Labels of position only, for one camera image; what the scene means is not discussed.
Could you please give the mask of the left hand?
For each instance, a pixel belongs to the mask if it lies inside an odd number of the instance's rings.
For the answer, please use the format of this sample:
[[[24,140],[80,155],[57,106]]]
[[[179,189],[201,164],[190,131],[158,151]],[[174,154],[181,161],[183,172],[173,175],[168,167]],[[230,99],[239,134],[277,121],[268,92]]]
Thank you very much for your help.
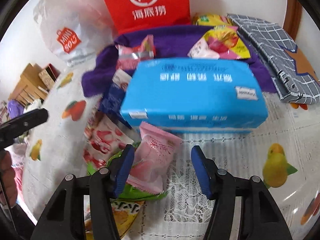
[[[15,183],[15,170],[12,167],[11,155],[8,151],[1,151],[2,180],[10,206],[13,207],[17,200],[17,186]]]

